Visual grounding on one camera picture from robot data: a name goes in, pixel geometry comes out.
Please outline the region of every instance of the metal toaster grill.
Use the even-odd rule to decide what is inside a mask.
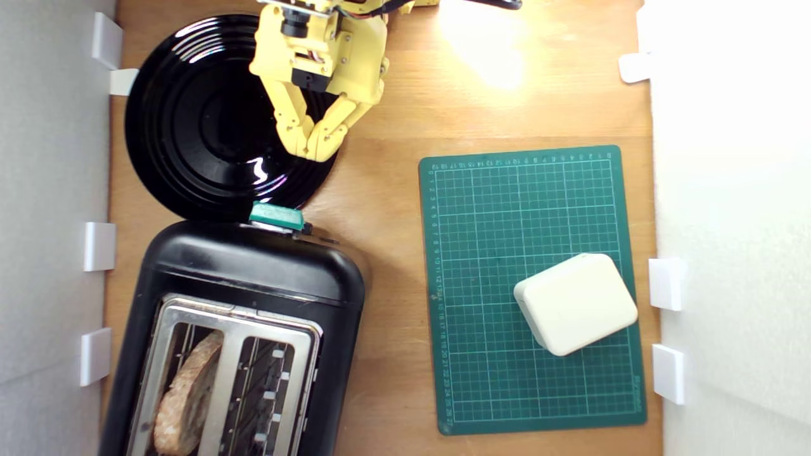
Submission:
[[[231,304],[168,296],[149,348],[130,432],[132,456],[156,456],[157,408],[192,348],[224,339],[196,456],[289,456],[307,425],[307,399],[323,336],[314,321]]]

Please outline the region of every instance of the black plate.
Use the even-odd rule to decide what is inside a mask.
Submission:
[[[254,200],[296,208],[327,178],[324,163],[294,157],[273,107],[248,71],[259,18],[222,15],[166,38],[133,83],[125,128],[135,172],[164,206],[191,220],[244,222]],[[315,122],[335,101],[304,91]]]

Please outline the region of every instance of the wire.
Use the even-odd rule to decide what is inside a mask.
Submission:
[[[384,15],[384,14],[390,13],[392,11],[395,11],[400,6],[403,6],[406,3],[412,2],[412,1],[413,0],[389,0],[388,2],[384,3],[383,6],[381,6],[380,8],[377,8],[375,10],[372,10],[372,11],[369,11],[368,13],[363,13],[363,14],[358,14],[358,13],[353,13],[353,12],[350,12],[350,11],[346,11],[343,8],[341,8],[340,6],[338,7],[338,10],[343,15],[347,15],[347,16],[349,16],[351,18],[369,19],[369,18],[372,18],[372,17],[376,17],[376,16],[379,16],[379,15]]]

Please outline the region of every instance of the black cable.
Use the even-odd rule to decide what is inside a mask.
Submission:
[[[389,2],[384,3],[383,6],[381,6],[380,8],[377,8],[375,10],[369,11],[368,13],[362,13],[362,14],[349,13],[348,11],[344,11],[340,7],[338,8],[338,10],[341,13],[343,13],[344,15],[348,15],[349,17],[355,17],[355,18],[359,18],[359,19],[369,19],[371,17],[376,17],[376,16],[379,16],[379,15],[384,15],[384,14],[391,13],[391,12],[395,11],[397,8],[399,8],[400,6],[403,6],[406,3],[411,2],[411,1],[412,0],[390,0]],[[490,5],[490,6],[497,6],[499,8],[504,8],[504,9],[507,9],[507,10],[519,10],[519,9],[521,9],[521,6],[522,6],[522,1],[521,0],[467,0],[467,1],[468,2],[483,3],[485,5]]]

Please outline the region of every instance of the wooden table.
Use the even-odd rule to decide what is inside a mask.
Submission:
[[[393,19],[383,102],[350,132],[333,174],[305,209],[311,222],[366,251],[375,274],[336,454],[661,454],[662,405],[650,376],[659,316],[647,298],[647,259],[655,255],[650,101],[646,84],[620,82],[616,64],[636,50],[634,13],[642,1],[525,0],[519,12],[443,2]],[[120,0],[123,65],[137,67],[164,37],[194,20],[259,8],[249,0]],[[112,101],[110,218],[118,224],[119,244],[117,267],[108,276],[105,323],[113,328],[115,353],[144,249],[178,220],[131,168],[122,128],[125,103],[120,97]],[[623,150],[648,423],[442,437],[428,337],[418,160],[588,144]]]

